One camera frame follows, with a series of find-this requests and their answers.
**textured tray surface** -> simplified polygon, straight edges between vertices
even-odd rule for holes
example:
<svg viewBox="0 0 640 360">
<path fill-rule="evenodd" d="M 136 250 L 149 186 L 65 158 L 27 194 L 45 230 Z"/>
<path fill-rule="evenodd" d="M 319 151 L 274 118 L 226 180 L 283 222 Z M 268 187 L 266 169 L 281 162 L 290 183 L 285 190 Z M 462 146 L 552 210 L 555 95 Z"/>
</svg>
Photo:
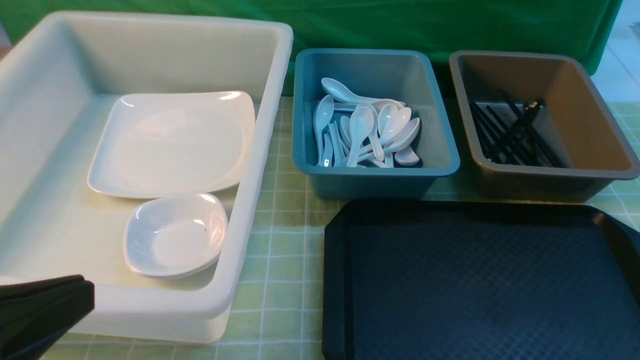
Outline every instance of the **textured tray surface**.
<svg viewBox="0 0 640 360">
<path fill-rule="evenodd" d="M 459 208 L 345 220 L 344 285 L 352 296 L 345 332 L 352 356 L 637 356 L 640 311 L 607 246 L 617 239 L 605 238 L 584 216 L 502 222 L 504 214 L 475 216 Z"/>
</svg>

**gray plastic bin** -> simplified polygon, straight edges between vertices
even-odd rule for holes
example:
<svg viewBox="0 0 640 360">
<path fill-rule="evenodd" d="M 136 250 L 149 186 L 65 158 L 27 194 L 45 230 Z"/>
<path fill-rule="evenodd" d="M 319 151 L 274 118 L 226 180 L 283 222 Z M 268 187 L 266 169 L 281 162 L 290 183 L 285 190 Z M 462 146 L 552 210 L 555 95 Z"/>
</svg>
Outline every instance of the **gray plastic bin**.
<svg viewBox="0 0 640 360">
<path fill-rule="evenodd" d="M 584 202 L 614 180 L 640 176 L 637 156 L 577 61 L 564 56 L 458 51 L 449 59 L 462 121 L 478 169 L 479 191 L 489 197 Z M 468 102 L 515 115 L 500 98 L 546 102 L 533 125 L 568 168 L 502 165 L 485 158 Z"/>
<path fill-rule="evenodd" d="M 413 142 L 421 167 L 318 167 L 312 127 L 313 112 L 326 94 L 324 77 L 344 83 L 358 95 L 403 101 L 420 117 L 422 126 Z M 344 115 L 336 113 L 334 118 Z M 415 51 L 309 49 L 296 58 L 293 100 L 292 157 L 314 193 L 324 199 L 362 197 L 421 198 L 439 177 L 460 166 L 447 113 L 433 69 Z"/>
</svg>

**teal plastic bin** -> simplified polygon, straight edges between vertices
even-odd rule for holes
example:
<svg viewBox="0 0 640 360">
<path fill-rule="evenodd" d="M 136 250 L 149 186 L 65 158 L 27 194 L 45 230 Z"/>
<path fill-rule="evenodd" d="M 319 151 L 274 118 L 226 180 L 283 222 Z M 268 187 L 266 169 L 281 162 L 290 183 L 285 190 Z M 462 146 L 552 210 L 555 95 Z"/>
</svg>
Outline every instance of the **teal plastic bin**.
<svg viewBox="0 0 640 360">
<path fill-rule="evenodd" d="M 326 94 L 320 80 L 339 80 L 358 95 L 403 101 L 420 117 L 412 143 L 419 167 L 318 167 L 313 113 Z M 339 119 L 344 113 L 334 114 Z M 296 58 L 292 158 L 323 199 L 422 198 L 439 177 L 454 174 L 460 157 L 429 59 L 415 51 L 309 49 Z"/>
</svg>

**white plastic tub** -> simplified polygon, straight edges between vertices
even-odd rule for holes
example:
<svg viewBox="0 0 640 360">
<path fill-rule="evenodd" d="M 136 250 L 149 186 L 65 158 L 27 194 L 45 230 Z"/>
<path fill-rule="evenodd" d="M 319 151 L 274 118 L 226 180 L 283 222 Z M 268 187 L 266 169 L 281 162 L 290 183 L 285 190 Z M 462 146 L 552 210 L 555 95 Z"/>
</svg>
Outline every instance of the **white plastic tub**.
<svg viewBox="0 0 640 360">
<path fill-rule="evenodd" d="M 244 262 L 291 53 L 288 25 L 61 12 L 0 61 L 0 284 L 82 274 L 96 308 L 74 332 L 211 343 L 226 327 Z M 217 267 L 174 281 L 132 273 L 122 254 L 140 200 L 86 185 L 104 122 L 123 94 L 242 90 L 256 105 Z"/>
</svg>

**floor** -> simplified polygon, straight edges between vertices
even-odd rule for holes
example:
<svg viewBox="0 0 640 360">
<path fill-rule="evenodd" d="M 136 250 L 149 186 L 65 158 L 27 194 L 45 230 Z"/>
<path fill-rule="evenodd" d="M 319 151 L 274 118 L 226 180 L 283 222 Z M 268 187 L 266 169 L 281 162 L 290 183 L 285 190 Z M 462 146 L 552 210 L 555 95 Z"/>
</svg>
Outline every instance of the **floor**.
<svg viewBox="0 0 640 360">
<path fill-rule="evenodd" d="M 640 0 L 624 0 L 593 82 L 607 102 L 640 101 Z"/>
</svg>

